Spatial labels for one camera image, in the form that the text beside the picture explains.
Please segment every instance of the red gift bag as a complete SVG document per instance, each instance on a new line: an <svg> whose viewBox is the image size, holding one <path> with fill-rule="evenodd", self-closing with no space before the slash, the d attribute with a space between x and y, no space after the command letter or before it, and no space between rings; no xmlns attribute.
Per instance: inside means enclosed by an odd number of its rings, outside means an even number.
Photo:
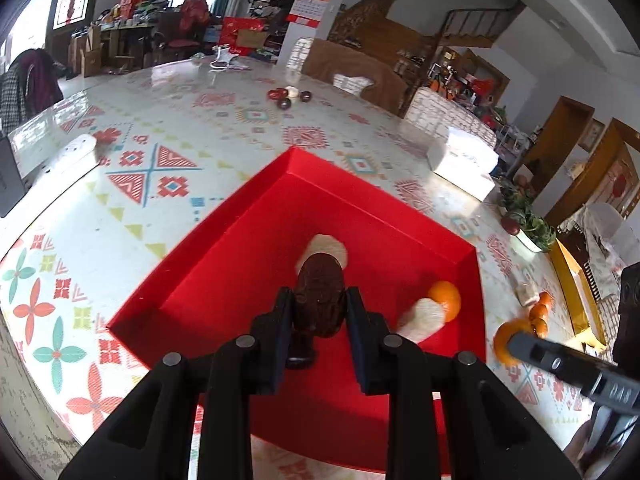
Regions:
<svg viewBox="0 0 640 480"><path fill-rule="evenodd" d="M218 44L231 45L231 53L239 54L240 56L247 56L252 48L237 46L238 30L247 28L249 30L262 30L264 22L258 18L224 18L222 21L222 32L220 33L220 40Z"/></svg>

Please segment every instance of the picture frame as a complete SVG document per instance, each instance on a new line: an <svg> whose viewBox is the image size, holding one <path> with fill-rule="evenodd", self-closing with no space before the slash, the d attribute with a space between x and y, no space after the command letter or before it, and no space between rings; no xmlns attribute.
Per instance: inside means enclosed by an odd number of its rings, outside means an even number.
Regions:
<svg viewBox="0 0 640 480"><path fill-rule="evenodd" d="M580 140L578 140L578 146L580 146L587 153L591 153L603 131L604 123L601 123L596 119L592 119L589 123L589 126L587 126L584 133L580 136Z"/></svg>

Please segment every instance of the plaid jacket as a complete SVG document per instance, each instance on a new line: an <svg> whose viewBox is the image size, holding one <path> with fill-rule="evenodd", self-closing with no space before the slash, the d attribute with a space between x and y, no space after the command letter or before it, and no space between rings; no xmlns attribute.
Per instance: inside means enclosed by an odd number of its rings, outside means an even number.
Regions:
<svg viewBox="0 0 640 480"><path fill-rule="evenodd" d="M27 105L20 88L18 66L0 76L0 137L6 136L28 118Z"/></svg>

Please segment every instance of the table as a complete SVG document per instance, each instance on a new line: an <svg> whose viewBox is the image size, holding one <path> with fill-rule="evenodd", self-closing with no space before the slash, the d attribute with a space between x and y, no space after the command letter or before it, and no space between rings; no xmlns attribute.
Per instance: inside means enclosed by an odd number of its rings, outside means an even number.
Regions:
<svg viewBox="0 0 640 480"><path fill-rule="evenodd" d="M529 253L509 237L492 206L430 171L421 144L429 138L424 131L306 76L252 59L242 62L252 70L211 73L207 64L187 60L121 76L76 94L12 135L21 171L33 163L32 142L44 149L43 136L54 145L83 132L100 141L99 167L29 226L0 264L2 313L15 345L76 438L85 442L146 373L106 331L106 322L204 216L296 145L475 245L487 364L564 447L588 417L590 404L576 388L529 365L505 368L491 349L497 327L522 312L512 272L533 277L556 298L549 339L573 336L548 257ZM313 100L278 110L266 93L286 84L312 91ZM201 423L199 410L191 473ZM257 478L378 478L257 439L252 444Z"/></svg>

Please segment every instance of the wooden staircase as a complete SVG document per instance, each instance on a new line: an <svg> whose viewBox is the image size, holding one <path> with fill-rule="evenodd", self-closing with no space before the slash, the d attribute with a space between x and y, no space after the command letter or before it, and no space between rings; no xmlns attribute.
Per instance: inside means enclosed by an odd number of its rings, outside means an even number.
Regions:
<svg viewBox="0 0 640 480"><path fill-rule="evenodd" d="M392 68L399 60L399 50L424 60L414 72L402 76L409 88L401 116L417 89L427 81L427 74L441 46L491 48L526 7L522 2L517 2L509 9L452 9L446 14L435 36L423 36L386 17L394 1L360 0L336 16L328 39L348 44L345 40L354 38L360 42L361 52Z"/></svg>

